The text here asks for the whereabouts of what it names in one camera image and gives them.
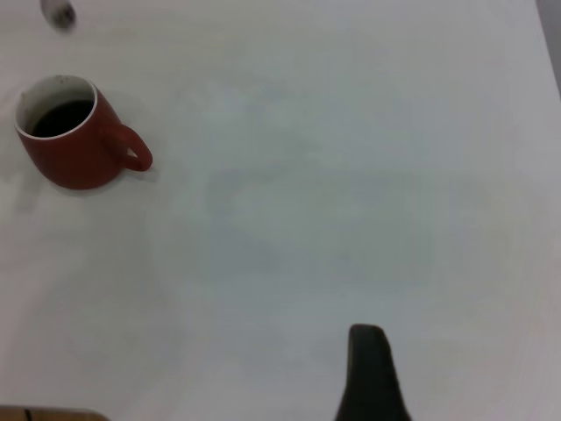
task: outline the tabletop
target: tabletop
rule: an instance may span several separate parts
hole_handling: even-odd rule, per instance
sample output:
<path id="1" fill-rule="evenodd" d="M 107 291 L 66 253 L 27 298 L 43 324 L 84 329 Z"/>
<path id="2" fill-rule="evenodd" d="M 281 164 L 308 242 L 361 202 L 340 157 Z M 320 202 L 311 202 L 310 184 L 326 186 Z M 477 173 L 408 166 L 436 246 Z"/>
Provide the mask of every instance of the tabletop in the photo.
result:
<path id="1" fill-rule="evenodd" d="M 561 418 L 561 104 L 526 0 L 0 5 L 0 401 L 330 420 L 353 323 L 418 420 Z M 153 151 L 55 187 L 19 92 L 88 77 Z"/>

